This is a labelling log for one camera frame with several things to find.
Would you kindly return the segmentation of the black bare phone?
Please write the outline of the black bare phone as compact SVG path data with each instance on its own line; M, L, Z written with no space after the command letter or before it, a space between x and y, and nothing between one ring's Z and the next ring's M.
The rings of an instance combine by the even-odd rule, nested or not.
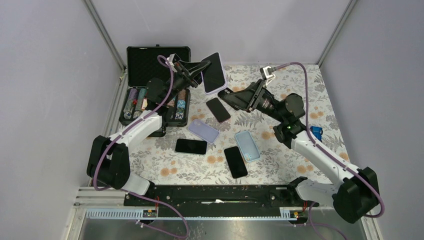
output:
M224 149L224 155L225 155L231 176L234 179L246 177L248 175L248 170L244 163L240 149L237 146Z

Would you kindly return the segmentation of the teal-edged phone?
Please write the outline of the teal-edged phone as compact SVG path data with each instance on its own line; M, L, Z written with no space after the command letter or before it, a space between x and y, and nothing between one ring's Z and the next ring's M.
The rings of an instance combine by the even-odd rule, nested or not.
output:
M184 154L205 155L207 145L208 143L203 140L179 138L176 141L175 151Z

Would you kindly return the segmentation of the phone with purple edge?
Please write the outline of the phone with purple edge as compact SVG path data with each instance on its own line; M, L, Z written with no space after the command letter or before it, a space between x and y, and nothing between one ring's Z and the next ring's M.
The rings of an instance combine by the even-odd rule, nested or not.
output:
M223 123L231 118L231 115L217 97L207 101L206 106L216 118L218 123Z

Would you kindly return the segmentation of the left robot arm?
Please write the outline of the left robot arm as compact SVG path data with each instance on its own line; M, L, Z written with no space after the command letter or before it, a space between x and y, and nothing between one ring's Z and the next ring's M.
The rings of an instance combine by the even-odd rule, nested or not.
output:
M131 172L131 148L140 145L163 126L168 103L182 90L196 88L199 85L197 76L211 64L209 60L175 60L173 54L169 57L159 55L157 60L168 68L169 80L164 81L157 77L149 80L145 86L148 104L141 116L123 130L108 137L99 135L93 140L86 170L87 175L92 178L95 190L113 188L132 192L144 206L154 202L155 192L149 188L149 180Z

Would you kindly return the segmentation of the black phone case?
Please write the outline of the black phone case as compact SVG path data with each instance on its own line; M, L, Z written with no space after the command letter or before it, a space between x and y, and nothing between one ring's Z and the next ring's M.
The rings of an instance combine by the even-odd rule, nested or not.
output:
M225 103L228 103L228 100L226 99L226 96L228 95L228 94L231 94L231 93L233 93L233 91L230 89L230 88L225 88L225 89L223 89L223 90L221 90L221 91L219 91L218 92L218 94L217 94L217 96L222 100L222 101L224 101Z

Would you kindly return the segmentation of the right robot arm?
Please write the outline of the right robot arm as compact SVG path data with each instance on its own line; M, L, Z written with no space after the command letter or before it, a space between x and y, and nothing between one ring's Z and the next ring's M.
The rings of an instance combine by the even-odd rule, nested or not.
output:
M300 95L291 93L277 100L260 79L241 91L226 88L218 93L218 97L235 110L248 113L258 110L279 121L273 127L276 139L308 159L330 180L330 183L319 183L298 177L290 183L293 188L286 193L291 205L299 206L309 201L332 207L351 224L362 217L370 217L369 212L377 206L384 212L376 172L344 160L312 134L301 121L306 112Z

